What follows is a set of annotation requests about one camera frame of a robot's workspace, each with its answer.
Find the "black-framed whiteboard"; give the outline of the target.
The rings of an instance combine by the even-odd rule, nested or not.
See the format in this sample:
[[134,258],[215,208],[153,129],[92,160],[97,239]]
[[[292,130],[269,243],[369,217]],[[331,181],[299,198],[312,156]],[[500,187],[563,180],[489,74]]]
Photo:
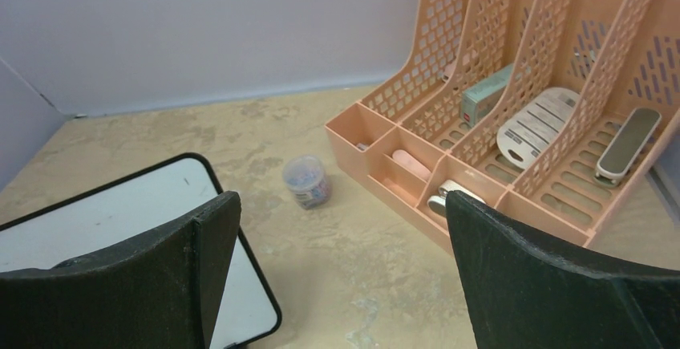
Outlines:
[[[205,157],[174,156],[2,225],[1,271],[50,269],[163,225],[222,191]],[[210,346],[244,348],[281,322],[281,308],[239,233]]]

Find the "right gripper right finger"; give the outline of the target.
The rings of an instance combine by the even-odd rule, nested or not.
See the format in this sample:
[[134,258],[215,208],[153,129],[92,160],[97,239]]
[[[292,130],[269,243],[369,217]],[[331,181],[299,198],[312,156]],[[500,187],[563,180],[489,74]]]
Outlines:
[[676,270],[588,250],[460,191],[446,212],[478,347],[678,347]]

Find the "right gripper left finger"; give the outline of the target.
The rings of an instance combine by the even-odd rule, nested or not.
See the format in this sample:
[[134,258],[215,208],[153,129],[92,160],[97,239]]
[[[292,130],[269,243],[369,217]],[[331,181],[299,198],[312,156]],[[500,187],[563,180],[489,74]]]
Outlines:
[[240,219],[227,191],[50,269],[3,273],[2,347],[209,347]]

